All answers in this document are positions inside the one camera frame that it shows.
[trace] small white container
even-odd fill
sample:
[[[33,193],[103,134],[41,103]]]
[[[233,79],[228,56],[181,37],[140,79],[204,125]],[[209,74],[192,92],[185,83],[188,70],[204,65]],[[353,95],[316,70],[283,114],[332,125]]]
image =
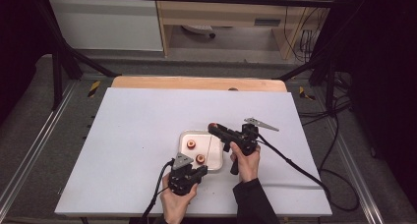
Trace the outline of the small white container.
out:
[[[190,149],[187,141],[193,140],[196,146]],[[223,165],[223,142],[208,131],[185,131],[180,136],[179,152],[194,159],[193,168],[198,168],[196,157],[202,154],[209,171],[216,171]]]

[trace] human hand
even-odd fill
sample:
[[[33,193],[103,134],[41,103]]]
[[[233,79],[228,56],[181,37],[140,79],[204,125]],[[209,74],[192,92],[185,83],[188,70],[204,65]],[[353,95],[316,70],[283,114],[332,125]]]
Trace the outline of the human hand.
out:
[[[232,154],[230,159],[234,162],[238,159],[239,176],[243,183],[250,182],[258,178],[258,167],[261,160],[261,147],[257,145],[254,152],[248,156],[242,153],[239,146],[235,142],[230,143]]]
[[[162,187],[168,187],[169,174],[162,178]],[[169,224],[179,224],[184,218],[188,204],[197,194],[197,184],[191,188],[190,192],[184,196],[174,194],[169,188],[164,190],[160,195],[162,201],[163,216]]]

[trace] floor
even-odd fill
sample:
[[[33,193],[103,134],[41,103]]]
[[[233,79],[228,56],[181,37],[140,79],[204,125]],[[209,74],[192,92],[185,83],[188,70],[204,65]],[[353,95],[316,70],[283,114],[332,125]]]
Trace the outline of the floor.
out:
[[[270,79],[281,76],[302,62],[295,58],[283,61],[279,49],[274,44],[270,30],[266,28],[215,28],[216,38],[192,34],[176,27],[172,36],[170,55],[161,53],[143,53],[118,51],[86,51],[89,56],[106,68],[124,75],[164,75],[164,76],[200,76]],[[43,58],[37,63],[37,73],[22,100],[10,114],[0,130],[1,176],[0,222],[3,223],[81,223],[76,218],[67,218],[54,214],[54,207],[62,189],[77,161],[84,139],[89,133],[100,100],[112,80],[104,78],[83,66],[85,75],[81,81],[67,81],[74,88],[64,111],[51,115],[52,82],[51,61]],[[293,93],[299,112],[323,111],[320,102],[323,89],[311,87],[307,71],[288,81],[287,87]],[[100,80],[93,98],[87,97],[94,81]],[[300,97],[300,86],[307,95],[317,97],[311,100]],[[33,151],[32,144],[48,117],[58,116],[59,120],[45,140],[41,149]],[[417,214],[410,206],[384,161],[371,156],[366,136],[355,119],[354,111],[345,110],[338,116],[340,143],[347,144],[357,168],[370,190],[371,198],[381,214],[384,223],[417,223]],[[302,118],[302,123],[311,119]],[[325,157],[333,139],[333,119],[323,119],[304,127],[306,138],[319,166]],[[27,173],[17,174],[28,151],[33,151],[34,159],[29,163]],[[326,163],[326,168],[336,171],[342,177],[349,178],[349,168],[343,162],[341,146],[334,149]],[[10,181],[21,176],[18,193],[6,193],[10,190]],[[323,181],[330,187],[334,202],[345,207],[354,204],[354,195],[344,182],[329,174],[323,174]],[[9,202],[4,202],[10,195]],[[364,202],[353,212],[332,208],[332,217],[323,217],[322,223],[382,223],[367,218]],[[233,220],[215,220],[216,223]],[[318,223],[315,218],[289,218],[287,223]],[[126,219],[116,218],[92,220],[90,223],[127,223]],[[184,223],[206,223],[207,220],[187,219]]]

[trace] person's arm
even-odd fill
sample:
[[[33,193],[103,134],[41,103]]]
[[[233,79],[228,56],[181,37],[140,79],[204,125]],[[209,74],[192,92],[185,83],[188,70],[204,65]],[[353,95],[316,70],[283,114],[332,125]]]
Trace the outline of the person's arm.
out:
[[[168,187],[169,174],[162,179],[162,187]],[[188,204],[197,194],[197,184],[195,184],[190,192],[184,196],[174,194],[170,189],[165,189],[161,195],[163,216],[158,220],[158,224],[180,224],[187,211]]]
[[[233,189],[238,204],[237,223],[279,223],[258,179],[261,147],[257,146],[249,156],[245,156],[234,142],[230,147],[233,150],[230,158],[232,161],[238,159],[239,176],[242,181]]]

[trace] white table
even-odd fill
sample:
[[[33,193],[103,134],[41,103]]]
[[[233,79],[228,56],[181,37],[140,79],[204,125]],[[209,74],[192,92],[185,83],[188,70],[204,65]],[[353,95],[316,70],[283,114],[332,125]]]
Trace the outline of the white table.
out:
[[[290,93],[109,88],[55,212],[67,216],[140,216],[149,205],[159,172],[178,151],[180,134],[211,122],[240,131],[255,117],[278,127],[260,133],[301,168],[319,178]],[[259,177],[277,215],[324,216],[324,191],[266,146]],[[204,177],[188,216],[230,216],[238,177],[223,167]],[[160,201],[150,214],[162,212]]]

